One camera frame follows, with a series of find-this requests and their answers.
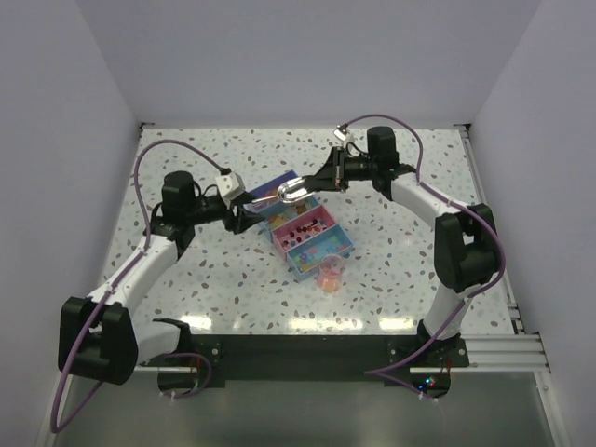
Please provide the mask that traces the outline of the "metal candy scoop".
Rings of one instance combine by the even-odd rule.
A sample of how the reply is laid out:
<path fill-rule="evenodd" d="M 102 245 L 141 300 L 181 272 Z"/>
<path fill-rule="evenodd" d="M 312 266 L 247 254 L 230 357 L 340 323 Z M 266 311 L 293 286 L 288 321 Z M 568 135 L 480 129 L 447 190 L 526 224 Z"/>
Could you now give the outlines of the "metal candy scoop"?
<path fill-rule="evenodd" d="M 294 204 L 306 200 L 315 194 L 305 187 L 305 178 L 297 177 L 282 183 L 275 194 L 270 196 L 263 196 L 255 198 L 251 204 L 257 205 L 269 201 L 279 201 L 284 204 Z"/>

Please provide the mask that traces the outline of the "four-compartment candy tray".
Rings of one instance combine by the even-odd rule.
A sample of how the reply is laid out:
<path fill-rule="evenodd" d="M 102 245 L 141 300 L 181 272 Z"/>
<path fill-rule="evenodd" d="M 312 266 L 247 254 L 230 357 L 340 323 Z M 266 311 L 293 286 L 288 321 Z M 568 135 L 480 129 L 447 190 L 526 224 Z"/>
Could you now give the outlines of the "four-compartment candy tray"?
<path fill-rule="evenodd" d="M 318 272 L 327 255 L 347 257 L 353 243 L 344 228 L 314 197 L 285 204 L 273 198 L 283 183 L 298 177 L 289 170 L 252 190 L 250 194 L 260 201 L 249 204 L 248 210 L 264 216 L 260 222 L 265 236 L 299 281 Z"/>

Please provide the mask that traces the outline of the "clear plastic jar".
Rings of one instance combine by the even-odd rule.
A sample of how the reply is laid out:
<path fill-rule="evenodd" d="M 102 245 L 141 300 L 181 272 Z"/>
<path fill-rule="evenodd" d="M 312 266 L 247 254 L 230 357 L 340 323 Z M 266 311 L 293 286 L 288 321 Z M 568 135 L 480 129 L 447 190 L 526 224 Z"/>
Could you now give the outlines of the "clear plastic jar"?
<path fill-rule="evenodd" d="M 319 264 L 318 287 L 324 292 L 338 291 L 343 284 L 344 272 L 345 260 L 343 256 L 338 254 L 326 255 Z"/>

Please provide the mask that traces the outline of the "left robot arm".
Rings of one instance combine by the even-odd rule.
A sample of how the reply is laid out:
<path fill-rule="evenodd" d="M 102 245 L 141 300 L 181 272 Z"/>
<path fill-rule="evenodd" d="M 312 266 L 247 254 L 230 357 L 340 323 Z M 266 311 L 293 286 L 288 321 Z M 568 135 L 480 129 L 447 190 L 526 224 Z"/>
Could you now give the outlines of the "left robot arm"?
<path fill-rule="evenodd" d="M 238 174 L 224 170 L 215 186 L 215 194 L 204 196 L 187 171 L 165 177 L 161 201 L 139 246 L 103 285 L 62 306 L 58 366 L 63 374 L 122 385 L 141 363 L 162 356 L 172 365 L 183 365 L 192 357 L 187 324 L 158 318 L 139 328 L 132 316 L 159 278 L 184 255 L 197 226 L 221 222 L 226 231 L 238 235 L 264 220 L 246 210 L 254 197 Z"/>

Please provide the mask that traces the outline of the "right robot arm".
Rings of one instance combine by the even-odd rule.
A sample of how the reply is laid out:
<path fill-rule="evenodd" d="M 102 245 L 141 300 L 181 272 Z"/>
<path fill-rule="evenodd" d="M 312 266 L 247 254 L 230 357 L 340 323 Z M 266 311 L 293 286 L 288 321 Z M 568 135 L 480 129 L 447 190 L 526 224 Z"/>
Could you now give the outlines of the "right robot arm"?
<path fill-rule="evenodd" d="M 335 131 L 344 139 L 334 146 L 323 166 L 304 176 L 309 195 L 345 191 L 352 182 L 369 182 L 386 199 L 423 220 L 434 235 L 434 272 L 439 279 L 435 298 L 418 324 L 414 353 L 427 365 L 448 354 L 447 342 L 459 337 L 461 322 L 476 296 L 490 290 L 505 274 L 506 258 L 492 210 L 485 204 L 453 200 L 425 183 L 418 167 L 401 162 L 394 129 L 372 127 L 366 152 L 349 154 L 346 126 Z"/>

